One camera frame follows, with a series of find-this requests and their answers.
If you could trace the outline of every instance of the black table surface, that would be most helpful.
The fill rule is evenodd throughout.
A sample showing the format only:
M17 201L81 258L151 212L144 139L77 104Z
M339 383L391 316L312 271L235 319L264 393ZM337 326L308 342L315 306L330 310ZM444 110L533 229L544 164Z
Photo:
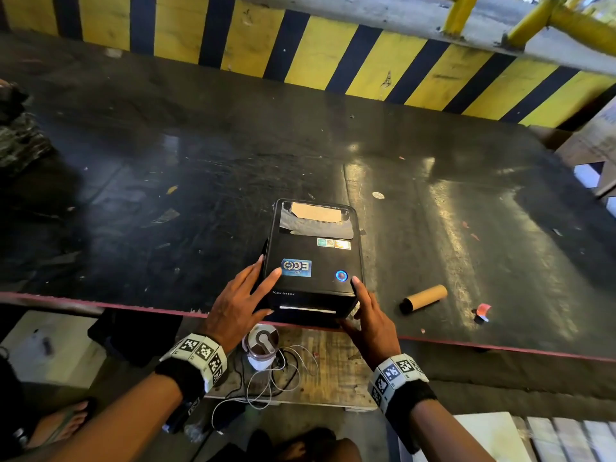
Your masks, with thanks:
M616 359L616 220L522 126L101 52L0 38L58 149L3 183L4 290L207 313L274 201L338 202L400 337Z

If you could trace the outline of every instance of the sticker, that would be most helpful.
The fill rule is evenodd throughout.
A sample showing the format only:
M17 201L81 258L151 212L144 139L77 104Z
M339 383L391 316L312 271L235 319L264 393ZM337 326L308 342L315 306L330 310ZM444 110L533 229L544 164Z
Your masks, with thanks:
M283 259L280 263L282 275L312 277L312 261L305 259Z
M347 240L334 240L336 248L350 249L350 241Z
M327 248L334 248L334 241L330 238L317 238L317 246L326 246Z

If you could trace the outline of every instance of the cardboard tube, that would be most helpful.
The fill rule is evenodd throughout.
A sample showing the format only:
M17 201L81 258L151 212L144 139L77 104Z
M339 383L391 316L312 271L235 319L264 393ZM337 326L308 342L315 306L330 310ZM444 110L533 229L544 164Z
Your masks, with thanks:
M404 303L411 303L412 311L419 310L430 303L441 300L447 296L447 289L442 285L435 285L423 292L408 296L404 299Z

